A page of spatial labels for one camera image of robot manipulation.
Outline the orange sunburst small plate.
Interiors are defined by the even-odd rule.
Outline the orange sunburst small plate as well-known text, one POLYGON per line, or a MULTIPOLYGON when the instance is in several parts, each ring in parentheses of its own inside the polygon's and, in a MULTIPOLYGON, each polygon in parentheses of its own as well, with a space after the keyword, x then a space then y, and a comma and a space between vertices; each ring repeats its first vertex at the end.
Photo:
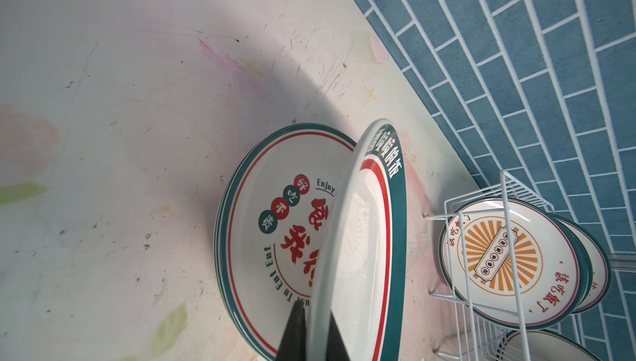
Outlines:
POLYGON ((577 306, 581 269, 568 229, 521 200, 473 200, 447 219, 439 263, 455 296, 500 326, 549 328, 577 306))

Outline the large red character plate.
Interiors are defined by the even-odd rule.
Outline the large red character plate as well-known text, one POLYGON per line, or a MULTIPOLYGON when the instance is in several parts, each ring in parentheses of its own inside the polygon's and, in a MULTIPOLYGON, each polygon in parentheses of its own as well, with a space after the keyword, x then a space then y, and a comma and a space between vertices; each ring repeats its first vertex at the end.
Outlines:
MULTIPOLYGON (((531 360, 600 361, 578 343, 551 331, 528 331, 528 349, 531 360)), ((511 332, 495 351, 496 360, 525 360, 522 335, 511 332)))
POLYGON ((221 298, 238 332, 273 360, 295 301, 311 303, 321 243, 356 143, 323 124, 268 135, 225 187, 215 223, 221 298))

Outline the white wire dish rack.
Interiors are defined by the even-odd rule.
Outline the white wire dish rack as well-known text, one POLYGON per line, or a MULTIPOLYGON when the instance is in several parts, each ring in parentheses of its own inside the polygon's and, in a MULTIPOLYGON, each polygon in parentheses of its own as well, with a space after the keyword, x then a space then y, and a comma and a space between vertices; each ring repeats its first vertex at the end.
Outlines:
POLYGON ((508 171, 447 200, 438 266, 455 309, 454 350, 440 360, 593 360, 585 312, 600 308, 632 252, 607 252, 580 224, 508 171))

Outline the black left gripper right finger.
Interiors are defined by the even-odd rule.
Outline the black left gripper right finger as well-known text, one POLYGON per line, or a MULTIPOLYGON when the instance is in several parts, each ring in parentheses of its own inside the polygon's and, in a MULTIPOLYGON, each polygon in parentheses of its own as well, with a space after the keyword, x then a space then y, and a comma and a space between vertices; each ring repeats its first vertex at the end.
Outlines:
POLYGON ((333 314, 330 314, 326 361, 349 361, 349 354, 333 314))

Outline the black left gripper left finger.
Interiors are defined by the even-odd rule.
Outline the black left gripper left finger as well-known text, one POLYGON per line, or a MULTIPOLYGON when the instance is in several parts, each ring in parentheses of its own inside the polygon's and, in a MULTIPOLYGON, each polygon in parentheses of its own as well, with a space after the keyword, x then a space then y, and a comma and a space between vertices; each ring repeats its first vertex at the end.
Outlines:
POLYGON ((303 300, 293 304, 275 360, 306 360, 306 311, 303 300))

